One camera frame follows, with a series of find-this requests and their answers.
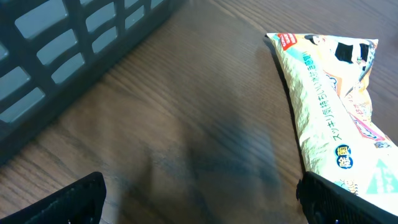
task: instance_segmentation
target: wooden table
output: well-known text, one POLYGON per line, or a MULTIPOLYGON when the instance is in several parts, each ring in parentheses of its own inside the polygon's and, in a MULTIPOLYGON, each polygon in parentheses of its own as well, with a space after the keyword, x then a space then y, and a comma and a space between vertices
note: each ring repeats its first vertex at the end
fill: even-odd
POLYGON ((186 1, 0 168, 0 216, 97 170, 102 223, 306 223, 283 73, 262 38, 378 38, 373 120, 398 142, 397 30, 395 0, 186 1))

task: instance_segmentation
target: yellow packaging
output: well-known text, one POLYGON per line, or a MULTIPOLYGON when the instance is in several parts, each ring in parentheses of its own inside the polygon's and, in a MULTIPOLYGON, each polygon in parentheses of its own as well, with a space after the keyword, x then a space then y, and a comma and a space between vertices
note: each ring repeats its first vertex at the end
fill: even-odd
POLYGON ((371 121, 378 40, 267 34, 282 65, 307 171, 398 215, 398 148, 371 121))

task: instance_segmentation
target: crinkled wrapper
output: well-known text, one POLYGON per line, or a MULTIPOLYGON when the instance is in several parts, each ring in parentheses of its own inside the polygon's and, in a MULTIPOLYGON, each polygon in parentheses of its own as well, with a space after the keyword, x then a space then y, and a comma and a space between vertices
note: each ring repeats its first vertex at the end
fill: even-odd
POLYGON ((289 86, 306 171, 398 215, 397 146, 371 121, 378 40, 267 34, 289 86))

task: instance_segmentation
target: red logo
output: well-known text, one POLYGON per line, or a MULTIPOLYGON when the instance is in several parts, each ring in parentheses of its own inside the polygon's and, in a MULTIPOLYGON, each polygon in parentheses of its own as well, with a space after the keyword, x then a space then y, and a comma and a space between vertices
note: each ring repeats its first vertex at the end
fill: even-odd
POLYGON ((282 44, 282 48, 284 50, 287 50, 289 47, 297 43, 297 39, 294 34, 278 34, 278 37, 280 39, 280 44, 282 44))

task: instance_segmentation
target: dark gray plastic basket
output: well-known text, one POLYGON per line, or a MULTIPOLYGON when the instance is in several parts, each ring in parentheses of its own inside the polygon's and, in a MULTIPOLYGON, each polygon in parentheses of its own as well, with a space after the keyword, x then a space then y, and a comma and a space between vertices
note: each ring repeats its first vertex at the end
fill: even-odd
POLYGON ((0 164, 171 8, 171 0, 0 0, 0 164))

